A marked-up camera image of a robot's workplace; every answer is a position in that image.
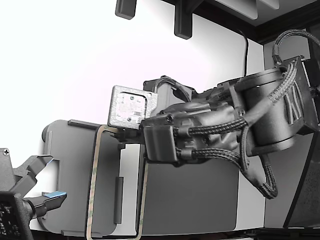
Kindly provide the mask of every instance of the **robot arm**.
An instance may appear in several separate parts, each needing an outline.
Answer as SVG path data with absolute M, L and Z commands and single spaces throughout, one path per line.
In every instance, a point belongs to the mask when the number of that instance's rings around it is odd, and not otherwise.
M 313 98 L 318 86 L 310 85 L 300 56 L 282 61 L 279 45 L 292 35 L 320 41 L 301 30 L 284 32 L 273 50 L 275 68 L 220 83 L 197 93 L 162 76 L 148 83 L 148 90 L 115 86 L 108 125 L 117 128 L 115 137 L 145 145 L 150 164 L 201 164 L 224 159 L 268 199 L 278 195 L 268 153 L 290 148 L 295 135 L 317 132 L 318 114 Z M 181 103 L 159 109 L 159 89 L 169 85 Z M 259 175 L 248 157 L 259 156 L 265 176 Z

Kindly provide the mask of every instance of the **cable bundle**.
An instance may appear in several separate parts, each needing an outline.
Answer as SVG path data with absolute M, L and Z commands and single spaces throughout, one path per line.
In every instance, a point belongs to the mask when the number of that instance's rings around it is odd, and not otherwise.
M 279 46 L 285 38 L 290 36 L 303 36 L 314 41 L 320 47 L 320 40 L 310 33 L 298 29 L 288 30 L 282 33 L 275 41 L 272 50 L 272 58 L 276 67 L 283 67 L 283 61 L 279 56 Z M 225 134 L 241 130 L 240 154 L 219 148 L 205 148 L 192 151 L 192 158 L 209 160 L 212 158 L 224 159 L 236 165 L 240 172 L 255 186 L 264 197 L 273 199 L 278 195 L 276 179 L 273 174 L 268 155 L 260 155 L 261 164 L 265 174 L 259 175 L 252 167 L 246 153 L 247 135 L 250 127 L 263 117 L 272 106 L 274 106 L 288 90 L 293 86 L 297 76 L 297 60 L 292 61 L 288 66 L 283 81 L 268 96 L 260 100 L 244 116 L 223 124 L 214 126 L 197 126 L 188 129 L 188 135 L 206 136 L 213 134 Z M 176 137 L 179 136 L 179 129 L 174 129 Z

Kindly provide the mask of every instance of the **black panel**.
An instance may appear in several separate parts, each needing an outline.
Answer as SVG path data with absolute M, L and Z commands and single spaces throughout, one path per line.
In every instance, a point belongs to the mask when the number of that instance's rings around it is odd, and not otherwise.
M 320 227 L 320 135 L 313 135 L 284 227 Z

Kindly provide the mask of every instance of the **metal bracket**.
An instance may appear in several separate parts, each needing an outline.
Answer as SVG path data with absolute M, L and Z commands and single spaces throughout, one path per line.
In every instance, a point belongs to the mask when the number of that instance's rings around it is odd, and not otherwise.
M 137 0 L 117 0 L 115 15 L 124 19 L 132 19 L 136 14 Z
M 174 35 L 183 39 L 192 37 L 193 12 L 204 0 L 178 0 L 175 5 Z
M 24 197 L 37 183 L 36 176 L 53 159 L 50 155 L 34 155 L 21 166 L 12 168 L 10 152 L 0 148 L 0 191 L 20 193 Z

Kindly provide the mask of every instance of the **metal plate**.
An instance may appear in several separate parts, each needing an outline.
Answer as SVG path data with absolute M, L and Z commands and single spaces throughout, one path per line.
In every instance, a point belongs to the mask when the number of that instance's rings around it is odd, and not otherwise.
M 114 86 L 108 125 L 114 128 L 139 129 L 157 107 L 158 94 L 133 88 Z

